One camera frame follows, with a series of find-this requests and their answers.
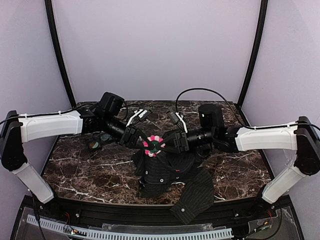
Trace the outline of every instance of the marble tabletop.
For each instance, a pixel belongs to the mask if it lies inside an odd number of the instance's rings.
[[[147,136],[173,130],[166,115],[173,101],[128,101],[148,106],[153,113],[136,126]],[[222,107],[226,126],[238,126],[238,122],[225,102],[180,101],[179,111],[188,119],[190,127],[199,127],[198,107],[212,103]],[[130,106],[133,113],[137,107]],[[124,116],[124,109],[119,117]],[[87,143],[92,134],[60,136],[49,158],[43,178],[61,198],[113,204],[175,204],[184,190],[184,183],[177,182],[167,192],[156,198],[142,198],[138,191],[139,176],[135,175],[132,154],[137,151],[116,143],[104,145],[97,151],[89,151]],[[212,174],[215,201],[236,200],[255,196],[271,178],[260,153],[256,150],[225,153],[213,150],[203,166]]]

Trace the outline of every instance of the robotic arm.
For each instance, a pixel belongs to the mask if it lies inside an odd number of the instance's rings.
[[[307,117],[300,117],[300,124],[290,122],[259,128],[225,127],[221,110],[210,110],[210,106],[206,106],[203,111],[199,108],[201,127],[191,130],[185,127],[184,131],[174,131],[157,144],[151,143],[141,130],[130,125],[132,118],[127,125],[116,119],[115,116],[123,103],[123,98],[106,92],[98,104],[89,108],[31,116],[17,115],[16,111],[10,111],[0,135],[3,167],[15,174],[39,201],[45,204],[54,198],[54,193],[30,165],[22,145],[39,138],[104,131],[120,145],[132,149],[180,153],[204,144],[213,144],[216,149],[228,153],[255,149],[297,151],[295,162],[261,189],[254,206],[257,212],[270,207],[299,180],[320,170],[320,140],[313,127],[309,125]],[[148,109],[140,110],[134,117],[143,121],[150,113]],[[169,112],[169,116],[170,114],[171,119],[176,116],[183,123],[183,118],[178,113]],[[144,140],[147,146],[144,146],[141,140]]]

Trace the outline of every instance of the white wall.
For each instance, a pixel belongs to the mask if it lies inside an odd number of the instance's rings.
[[[320,1],[270,0],[257,62],[243,111],[252,125],[307,116],[320,125]],[[269,150],[275,174],[292,153]],[[306,240],[320,235],[320,174],[290,190]]]
[[[207,87],[237,101],[260,1],[54,0],[77,101],[106,91],[127,100],[173,100]],[[191,92],[184,99],[218,100]]]
[[[70,107],[43,0],[0,1],[0,73],[0,120],[10,110],[33,114]],[[48,138],[23,145],[37,171],[43,168],[53,142]],[[0,240],[10,239],[26,192],[19,179],[0,165]]]

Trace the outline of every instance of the black pole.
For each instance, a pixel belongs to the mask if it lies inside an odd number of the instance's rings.
[[[45,3],[46,16],[48,18],[49,29],[50,29],[50,33],[51,33],[51,39],[52,39],[52,43],[53,43],[56,61],[58,62],[60,74],[62,77],[62,81],[63,81],[64,87],[65,87],[66,94],[69,98],[69,102],[71,104],[71,107],[74,108],[76,106],[76,100],[75,100],[75,96],[74,96],[72,89],[71,89],[66,66],[65,66],[64,59],[63,59],[62,53],[61,53],[61,48],[60,48],[60,43],[59,43],[59,38],[58,38],[58,33],[57,33],[57,27],[56,27],[56,22],[55,22],[55,16],[54,16],[54,10],[52,7],[52,1],[51,0],[44,0],[44,3]]]
[[[259,18],[258,18],[258,24],[257,24],[257,27],[256,27],[256,32],[255,32],[255,37],[254,37],[251,57],[250,57],[248,68],[246,70],[246,74],[245,74],[245,78],[244,78],[244,81],[243,81],[241,93],[240,93],[240,96],[239,96],[239,99],[238,99],[238,103],[237,103],[240,108],[244,104],[245,97],[246,97],[246,94],[247,94],[247,91],[248,91],[248,88],[249,88],[249,84],[250,84],[250,81],[251,81],[252,73],[253,73],[254,68],[255,68],[257,55],[258,55],[260,42],[261,42],[261,37],[262,37],[263,30],[264,30],[264,25],[265,25],[267,6],[268,6],[268,0],[261,0],[260,13],[259,13]]]

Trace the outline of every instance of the brown marble surface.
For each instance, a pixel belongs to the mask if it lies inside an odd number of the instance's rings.
[[[166,115],[173,101],[128,101],[149,106],[153,113],[136,126],[147,135],[159,135],[174,129]],[[203,101],[180,101],[179,111],[190,127],[199,127],[198,107]],[[237,120],[224,102],[211,102],[222,107],[226,126]],[[133,113],[137,108],[129,107]],[[121,110],[119,117],[124,116]],[[114,204],[175,204],[184,190],[184,183],[174,183],[167,193],[157,198],[142,198],[138,192],[139,176],[134,174],[131,155],[136,151],[116,143],[91,152],[87,142],[92,134],[61,136],[49,159],[43,178],[62,198]],[[226,201],[253,197],[270,181],[267,168],[258,151],[225,153],[213,150],[203,165],[213,176],[215,200]]]

